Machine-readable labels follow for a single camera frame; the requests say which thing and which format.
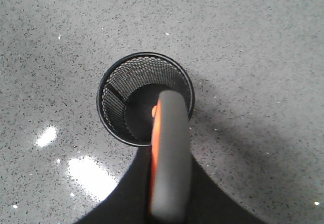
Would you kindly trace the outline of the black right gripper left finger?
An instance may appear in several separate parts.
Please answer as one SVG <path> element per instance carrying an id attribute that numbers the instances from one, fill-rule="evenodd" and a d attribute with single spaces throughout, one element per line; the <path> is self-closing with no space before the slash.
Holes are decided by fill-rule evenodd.
<path id="1" fill-rule="evenodd" d="M 116 188 L 76 223 L 148 223 L 151 148 L 140 147 Z"/>

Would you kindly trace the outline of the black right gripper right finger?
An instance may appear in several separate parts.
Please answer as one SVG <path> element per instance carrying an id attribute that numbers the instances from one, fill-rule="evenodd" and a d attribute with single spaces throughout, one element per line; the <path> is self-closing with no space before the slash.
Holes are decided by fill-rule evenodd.
<path id="1" fill-rule="evenodd" d="M 223 192 L 194 156 L 191 156 L 191 165 L 187 223 L 265 223 Z"/>

